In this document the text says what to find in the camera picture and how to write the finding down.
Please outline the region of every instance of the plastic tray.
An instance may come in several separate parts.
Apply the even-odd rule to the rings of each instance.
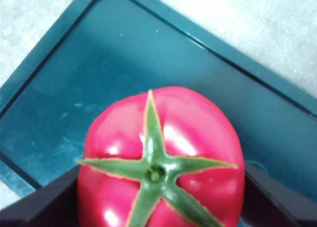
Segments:
[[[211,99],[247,162],[317,202],[317,100],[157,0],[72,2],[1,89],[1,179],[47,185],[105,108],[169,85]]]

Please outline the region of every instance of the tomato skin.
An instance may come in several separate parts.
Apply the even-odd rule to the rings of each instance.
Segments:
[[[238,166],[185,174],[177,180],[224,226],[235,227],[243,204],[244,160],[234,128],[215,104],[192,90],[164,87],[153,93],[170,155],[206,157]],[[84,157],[140,159],[146,100],[143,93],[107,108],[90,127]],[[77,185],[81,226],[123,227],[139,188],[136,181],[82,166]],[[147,226],[194,225],[161,200]]]

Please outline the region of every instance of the tray rim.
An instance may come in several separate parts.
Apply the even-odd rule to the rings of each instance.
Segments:
[[[2,117],[97,0],[74,0],[1,87]],[[131,0],[302,112],[317,118],[317,99],[158,0]]]

